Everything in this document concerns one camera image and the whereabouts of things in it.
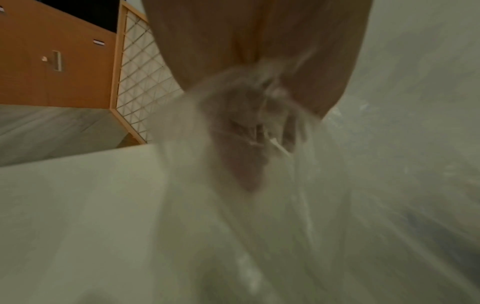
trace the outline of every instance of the wooden frame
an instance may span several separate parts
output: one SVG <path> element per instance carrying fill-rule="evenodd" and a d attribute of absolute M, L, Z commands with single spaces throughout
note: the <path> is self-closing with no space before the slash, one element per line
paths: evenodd
<path fill-rule="evenodd" d="M 140 19 L 148 23 L 145 14 L 142 14 L 139 10 L 124 0 L 120 1 L 120 7 L 118 10 L 118 23 L 116 28 L 116 43 L 115 43 L 115 57 L 113 62 L 113 78 L 111 82 L 111 95 L 110 95 L 110 111 L 121 123 L 121 125 L 133 135 L 135 139 L 141 144 L 147 142 L 138 134 L 138 132 L 132 128 L 132 126 L 120 115 L 117 111 L 117 99 L 119 97 L 119 84 L 120 84 L 120 71 L 122 69 L 122 54 L 125 42 L 125 29 L 127 26 L 127 13 L 132 12 Z"/>

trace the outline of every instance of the wooden door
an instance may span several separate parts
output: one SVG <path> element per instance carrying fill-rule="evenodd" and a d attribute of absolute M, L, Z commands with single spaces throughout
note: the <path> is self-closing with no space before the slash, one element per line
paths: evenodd
<path fill-rule="evenodd" d="M 25 0 L 0 0 L 0 104 L 46 105 L 46 67 Z"/>
<path fill-rule="evenodd" d="M 0 5 L 8 17 L 0 15 L 0 103 L 110 106 L 115 33 L 35 0 Z M 61 54 L 61 71 L 55 52 Z"/>

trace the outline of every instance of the metal handle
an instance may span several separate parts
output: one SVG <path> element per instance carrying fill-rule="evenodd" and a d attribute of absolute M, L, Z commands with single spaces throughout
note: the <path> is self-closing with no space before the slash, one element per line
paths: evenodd
<path fill-rule="evenodd" d="M 53 52 L 53 70 L 57 72 L 63 71 L 62 54 L 59 51 Z"/>

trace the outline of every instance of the diamond lattice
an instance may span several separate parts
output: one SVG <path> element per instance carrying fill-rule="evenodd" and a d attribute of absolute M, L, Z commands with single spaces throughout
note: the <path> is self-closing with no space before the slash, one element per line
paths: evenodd
<path fill-rule="evenodd" d="M 149 142 L 147 118 L 183 93 L 160 55 L 149 25 L 132 12 L 126 17 L 116 109 Z"/>

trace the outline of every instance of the gray floor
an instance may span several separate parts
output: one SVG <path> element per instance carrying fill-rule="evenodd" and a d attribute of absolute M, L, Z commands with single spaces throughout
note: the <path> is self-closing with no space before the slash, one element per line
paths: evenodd
<path fill-rule="evenodd" d="M 114 149 L 126 134 L 109 110 L 0 105 L 0 166 Z"/>

